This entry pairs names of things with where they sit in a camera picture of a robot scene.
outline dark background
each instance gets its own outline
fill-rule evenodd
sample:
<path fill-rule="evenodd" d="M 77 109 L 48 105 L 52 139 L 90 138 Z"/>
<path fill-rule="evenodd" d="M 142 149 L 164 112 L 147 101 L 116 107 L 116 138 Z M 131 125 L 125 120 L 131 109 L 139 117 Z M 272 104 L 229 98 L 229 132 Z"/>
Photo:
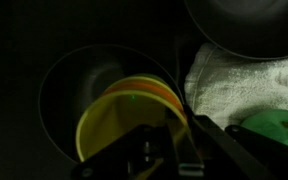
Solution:
<path fill-rule="evenodd" d="M 181 0 L 0 1 L 0 179 L 69 179 L 75 163 L 45 133 L 37 103 L 61 56 L 90 44 L 125 45 L 181 84 L 202 42 Z"/>

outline folded towel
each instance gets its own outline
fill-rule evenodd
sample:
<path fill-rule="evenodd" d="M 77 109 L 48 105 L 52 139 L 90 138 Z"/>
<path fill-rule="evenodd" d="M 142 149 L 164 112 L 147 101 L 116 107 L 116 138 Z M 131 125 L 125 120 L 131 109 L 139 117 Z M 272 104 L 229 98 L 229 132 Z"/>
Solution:
<path fill-rule="evenodd" d="M 254 61 L 204 44 L 185 81 L 187 103 L 222 129 L 267 109 L 288 110 L 288 58 Z"/>

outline green lid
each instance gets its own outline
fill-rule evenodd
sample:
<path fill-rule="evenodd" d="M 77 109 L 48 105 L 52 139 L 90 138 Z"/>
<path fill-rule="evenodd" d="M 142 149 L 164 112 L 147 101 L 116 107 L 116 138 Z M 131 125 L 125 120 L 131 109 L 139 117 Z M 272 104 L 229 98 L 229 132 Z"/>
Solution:
<path fill-rule="evenodd" d="M 249 130 L 288 145 L 288 111 L 266 110 L 246 118 L 241 124 Z"/>

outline black pan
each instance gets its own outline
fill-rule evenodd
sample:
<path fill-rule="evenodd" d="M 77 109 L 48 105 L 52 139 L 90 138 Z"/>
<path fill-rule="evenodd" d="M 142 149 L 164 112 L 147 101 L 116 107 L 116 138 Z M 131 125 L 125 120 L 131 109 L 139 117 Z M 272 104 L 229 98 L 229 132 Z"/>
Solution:
<path fill-rule="evenodd" d="M 183 101 L 170 74 L 152 58 L 116 45 L 88 46 L 64 56 L 47 74 L 40 92 L 40 114 L 50 138 L 73 160 L 75 129 L 84 110 L 113 82 L 150 73 L 164 79 Z"/>
<path fill-rule="evenodd" d="M 216 45 L 252 58 L 288 56 L 288 0 L 185 0 Z"/>

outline white towel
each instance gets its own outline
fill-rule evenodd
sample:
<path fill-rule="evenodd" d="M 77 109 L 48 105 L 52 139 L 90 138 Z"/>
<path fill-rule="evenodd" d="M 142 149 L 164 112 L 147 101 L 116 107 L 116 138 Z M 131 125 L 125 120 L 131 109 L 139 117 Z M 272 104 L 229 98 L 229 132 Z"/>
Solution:
<path fill-rule="evenodd" d="M 288 110 L 288 58 L 259 62 L 204 44 L 186 77 L 185 95 L 195 114 L 222 129 L 266 109 Z"/>

